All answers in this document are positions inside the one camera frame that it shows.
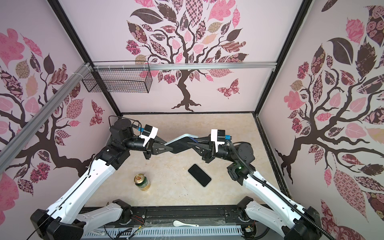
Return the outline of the black smartphone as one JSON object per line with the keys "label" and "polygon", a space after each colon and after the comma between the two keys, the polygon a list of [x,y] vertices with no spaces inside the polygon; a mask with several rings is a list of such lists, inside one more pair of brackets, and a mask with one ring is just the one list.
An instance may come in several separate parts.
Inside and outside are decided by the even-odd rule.
{"label": "black smartphone", "polygon": [[168,147],[173,149],[171,153],[178,154],[190,149],[192,147],[191,143],[193,142],[194,141],[190,138],[183,138],[168,144]]}

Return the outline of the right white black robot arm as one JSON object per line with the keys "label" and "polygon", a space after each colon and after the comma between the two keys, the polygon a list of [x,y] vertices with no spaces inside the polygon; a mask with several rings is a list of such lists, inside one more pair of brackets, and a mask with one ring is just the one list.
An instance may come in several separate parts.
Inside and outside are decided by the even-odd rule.
{"label": "right white black robot arm", "polygon": [[254,200],[246,203],[245,215],[260,222],[285,240],[319,240],[320,217],[313,208],[306,209],[272,186],[252,166],[255,160],[252,145],[248,142],[224,140],[213,142],[210,137],[188,137],[186,145],[196,149],[203,159],[223,159],[231,162],[227,170],[232,180],[256,194],[265,204]]}

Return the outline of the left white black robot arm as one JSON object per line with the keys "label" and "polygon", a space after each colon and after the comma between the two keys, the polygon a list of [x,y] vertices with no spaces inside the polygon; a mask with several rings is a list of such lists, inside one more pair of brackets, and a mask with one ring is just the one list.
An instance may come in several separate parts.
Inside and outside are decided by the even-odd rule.
{"label": "left white black robot arm", "polygon": [[35,232],[43,240],[79,240],[87,233],[108,223],[128,224],[131,206],[115,200],[106,207],[80,213],[96,190],[114,174],[131,151],[139,151],[149,159],[174,149],[170,142],[157,136],[158,128],[128,118],[120,118],[110,126],[107,145],[92,160],[79,180],[46,210],[38,209],[31,216]]}

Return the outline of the light blue phone case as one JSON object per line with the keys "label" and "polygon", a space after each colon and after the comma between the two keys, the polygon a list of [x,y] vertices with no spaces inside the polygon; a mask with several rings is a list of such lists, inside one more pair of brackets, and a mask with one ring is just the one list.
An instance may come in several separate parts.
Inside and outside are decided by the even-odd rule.
{"label": "light blue phone case", "polygon": [[181,135],[181,136],[179,136],[179,137],[177,137],[177,138],[175,138],[175,139],[173,139],[173,140],[171,140],[171,141],[165,143],[164,145],[165,145],[165,146],[170,145],[171,143],[174,143],[174,142],[176,142],[176,141],[178,141],[178,140],[181,140],[181,139],[183,139],[183,138],[187,138],[187,137],[188,137],[188,138],[192,138],[192,139],[199,138],[198,136],[195,136],[195,135],[192,135],[192,134],[183,134],[183,135]]}

